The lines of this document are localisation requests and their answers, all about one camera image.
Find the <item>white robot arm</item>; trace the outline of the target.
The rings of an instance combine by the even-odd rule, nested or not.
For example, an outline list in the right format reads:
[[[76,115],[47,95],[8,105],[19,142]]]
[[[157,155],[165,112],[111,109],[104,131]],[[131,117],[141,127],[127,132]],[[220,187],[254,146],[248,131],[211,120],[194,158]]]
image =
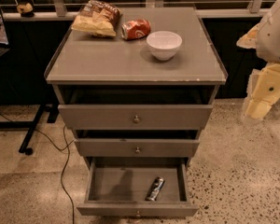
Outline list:
[[[280,0],[276,0],[260,22],[243,35],[236,45],[255,49],[267,64],[249,76],[242,109],[242,121],[257,123],[280,99]]]

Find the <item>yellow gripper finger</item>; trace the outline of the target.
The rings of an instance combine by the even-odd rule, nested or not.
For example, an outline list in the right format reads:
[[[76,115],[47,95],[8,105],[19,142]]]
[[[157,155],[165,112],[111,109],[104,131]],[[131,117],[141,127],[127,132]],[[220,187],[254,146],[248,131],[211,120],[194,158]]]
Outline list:
[[[261,121],[280,99],[280,63],[267,63],[249,76],[242,121]]]

